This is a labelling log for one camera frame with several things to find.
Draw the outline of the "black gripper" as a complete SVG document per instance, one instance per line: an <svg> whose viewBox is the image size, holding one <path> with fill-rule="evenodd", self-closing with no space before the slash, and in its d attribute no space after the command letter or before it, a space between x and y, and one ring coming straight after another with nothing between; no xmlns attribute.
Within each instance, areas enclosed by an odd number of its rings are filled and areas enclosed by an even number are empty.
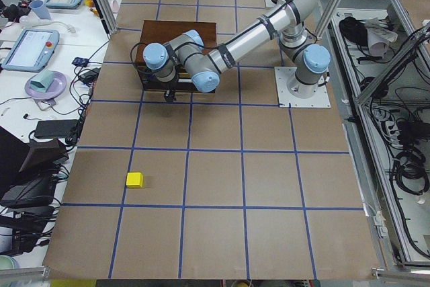
<svg viewBox="0 0 430 287"><path fill-rule="evenodd" d="M175 92L177 89L178 80L172 79L168 82L159 81L159 83L161 84L161 87L165 90L163 95L164 100L167 103L175 102L176 101Z"/></svg>

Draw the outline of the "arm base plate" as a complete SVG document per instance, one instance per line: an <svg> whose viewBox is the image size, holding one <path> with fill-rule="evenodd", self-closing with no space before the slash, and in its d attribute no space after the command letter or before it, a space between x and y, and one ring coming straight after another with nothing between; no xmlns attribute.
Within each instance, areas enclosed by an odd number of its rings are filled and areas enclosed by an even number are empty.
<svg viewBox="0 0 430 287"><path fill-rule="evenodd" d="M314 85L305 85L296 78L296 67L275 67L278 106L281 108L331 108L323 76Z"/></svg>

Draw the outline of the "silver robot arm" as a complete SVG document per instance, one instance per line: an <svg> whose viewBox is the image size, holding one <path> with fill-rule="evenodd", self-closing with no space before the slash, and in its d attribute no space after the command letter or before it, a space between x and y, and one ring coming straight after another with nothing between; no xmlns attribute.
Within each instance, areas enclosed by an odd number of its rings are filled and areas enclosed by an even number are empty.
<svg viewBox="0 0 430 287"><path fill-rule="evenodd" d="M275 6L260 15L250 26L230 40L202 52L203 40L196 30L189 30L164 43L144 45L143 67L137 67L142 81L156 81L165 88L167 102L175 99L180 69L189 74L195 88L202 93L214 91L220 75L233 68L248 53L271 41L296 65L287 82L288 91L300 99L311 98L320 86L320 78L329 67L331 55L322 45L306 37L304 20L318 0L272 0Z"/></svg>

